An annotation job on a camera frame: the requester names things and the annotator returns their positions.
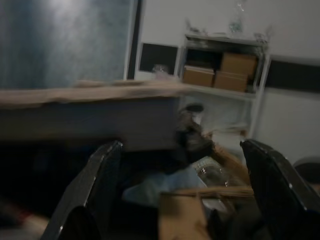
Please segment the brown cardboard box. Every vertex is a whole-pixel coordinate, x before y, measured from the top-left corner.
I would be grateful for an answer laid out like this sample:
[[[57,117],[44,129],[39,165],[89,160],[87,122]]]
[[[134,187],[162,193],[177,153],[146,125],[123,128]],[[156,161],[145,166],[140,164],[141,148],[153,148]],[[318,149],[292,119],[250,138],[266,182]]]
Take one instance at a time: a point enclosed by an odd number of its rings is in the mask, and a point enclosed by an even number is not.
[[[222,90],[244,93],[248,85],[248,76],[230,72],[217,71],[213,87]]]
[[[185,66],[182,82],[184,84],[209,87],[214,85],[215,72],[211,68]]]
[[[254,55],[224,53],[220,70],[227,73],[253,76],[256,71],[257,57]]]

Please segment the black lumpy rubbish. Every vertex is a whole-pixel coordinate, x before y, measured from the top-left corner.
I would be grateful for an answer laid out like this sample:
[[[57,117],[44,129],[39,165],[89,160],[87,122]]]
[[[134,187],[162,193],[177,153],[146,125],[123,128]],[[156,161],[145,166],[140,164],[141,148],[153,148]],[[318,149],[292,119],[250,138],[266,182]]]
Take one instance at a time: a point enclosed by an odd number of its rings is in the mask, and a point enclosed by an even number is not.
[[[204,106],[201,103],[190,103],[178,112],[176,137],[182,160],[192,164],[213,154],[214,142],[203,134],[200,124]]]

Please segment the white metal shelf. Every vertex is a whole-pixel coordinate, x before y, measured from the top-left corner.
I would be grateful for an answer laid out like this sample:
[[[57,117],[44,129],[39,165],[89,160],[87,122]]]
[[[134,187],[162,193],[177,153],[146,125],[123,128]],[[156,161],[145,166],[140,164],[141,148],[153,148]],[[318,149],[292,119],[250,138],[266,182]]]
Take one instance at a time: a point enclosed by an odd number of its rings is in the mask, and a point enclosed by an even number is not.
[[[250,125],[248,137],[253,137],[258,123],[258,114],[261,107],[262,97],[265,90],[266,79],[271,63],[269,55],[269,43],[263,40],[239,38],[234,36],[203,35],[186,33],[183,46],[179,50],[176,64],[177,75],[181,78],[183,64],[186,63],[188,50],[214,51],[214,50],[238,50],[241,53],[252,54],[257,57],[257,67],[254,72],[253,84],[245,93],[233,90],[218,89],[214,87],[196,86],[189,84],[188,90],[192,93],[202,93],[224,98],[231,98],[251,103]]]

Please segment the short cardboard strip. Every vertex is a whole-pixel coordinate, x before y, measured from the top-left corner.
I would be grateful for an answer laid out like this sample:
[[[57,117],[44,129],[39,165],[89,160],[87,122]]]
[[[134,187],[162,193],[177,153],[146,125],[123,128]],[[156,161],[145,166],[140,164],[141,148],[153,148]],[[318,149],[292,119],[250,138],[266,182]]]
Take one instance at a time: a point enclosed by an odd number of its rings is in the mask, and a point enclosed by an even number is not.
[[[198,195],[163,193],[158,206],[158,240],[211,240]]]

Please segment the pale blue plastic bag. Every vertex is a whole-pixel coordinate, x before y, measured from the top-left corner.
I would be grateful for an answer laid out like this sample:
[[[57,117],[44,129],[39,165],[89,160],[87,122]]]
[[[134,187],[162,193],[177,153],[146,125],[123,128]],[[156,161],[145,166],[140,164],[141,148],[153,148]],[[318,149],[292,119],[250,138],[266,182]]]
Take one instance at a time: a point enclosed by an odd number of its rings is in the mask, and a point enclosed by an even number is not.
[[[161,193],[204,188],[205,186],[196,170],[190,165],[171,174],[151,174],[141,183],[124,190],[122,199],[141,206],[156,208],[159,205]]]

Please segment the beige desk top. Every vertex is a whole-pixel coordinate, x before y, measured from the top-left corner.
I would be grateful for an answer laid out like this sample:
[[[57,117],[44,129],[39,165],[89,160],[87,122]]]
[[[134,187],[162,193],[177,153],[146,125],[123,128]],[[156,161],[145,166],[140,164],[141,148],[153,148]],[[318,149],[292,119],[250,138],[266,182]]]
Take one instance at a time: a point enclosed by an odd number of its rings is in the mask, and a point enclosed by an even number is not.
[[[177,97],[189,91],[173,80],[118,80],[103,84],[81,80],[74,87],[0,90],[0,109],[37,108],[45,104],[90,103],[156,97]]]

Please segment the grey blue panel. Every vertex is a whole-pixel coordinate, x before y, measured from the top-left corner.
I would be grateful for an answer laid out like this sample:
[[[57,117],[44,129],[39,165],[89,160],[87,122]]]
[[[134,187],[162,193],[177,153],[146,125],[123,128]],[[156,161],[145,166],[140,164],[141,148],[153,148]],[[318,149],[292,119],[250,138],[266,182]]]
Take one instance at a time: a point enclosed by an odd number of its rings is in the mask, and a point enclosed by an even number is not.
[[[0,89],[127,77],[138,0],[0,0]]]

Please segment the flat corrugated cardboard sheet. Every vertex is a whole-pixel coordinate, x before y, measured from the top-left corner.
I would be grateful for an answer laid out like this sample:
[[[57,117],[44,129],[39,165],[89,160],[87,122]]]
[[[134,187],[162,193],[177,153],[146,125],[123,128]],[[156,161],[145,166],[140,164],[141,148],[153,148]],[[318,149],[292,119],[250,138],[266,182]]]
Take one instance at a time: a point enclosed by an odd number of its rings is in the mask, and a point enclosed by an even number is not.
[[[180,189],[174,194],[190,197],[201,197],[207,199],[254,199],[254,191],[250,186],[215,186],[204,188]]]

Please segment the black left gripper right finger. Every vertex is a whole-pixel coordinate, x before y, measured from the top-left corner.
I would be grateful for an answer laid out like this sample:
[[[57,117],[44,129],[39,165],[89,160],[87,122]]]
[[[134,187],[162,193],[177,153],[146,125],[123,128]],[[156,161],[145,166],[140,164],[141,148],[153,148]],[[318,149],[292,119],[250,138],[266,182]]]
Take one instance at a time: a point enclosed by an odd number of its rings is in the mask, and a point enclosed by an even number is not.
[[[272,240],[320,240],[320,194],[277,150],[254,139],[240,146]]]

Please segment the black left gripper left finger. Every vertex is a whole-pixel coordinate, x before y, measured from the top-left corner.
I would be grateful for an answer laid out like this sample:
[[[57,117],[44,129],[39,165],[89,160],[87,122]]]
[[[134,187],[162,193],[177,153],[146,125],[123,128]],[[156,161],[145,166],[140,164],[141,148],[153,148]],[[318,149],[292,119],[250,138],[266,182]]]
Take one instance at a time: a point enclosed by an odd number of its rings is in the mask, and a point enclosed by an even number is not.
[[[66,187],[41,240],[106,240],[123,144],[101,145]]]

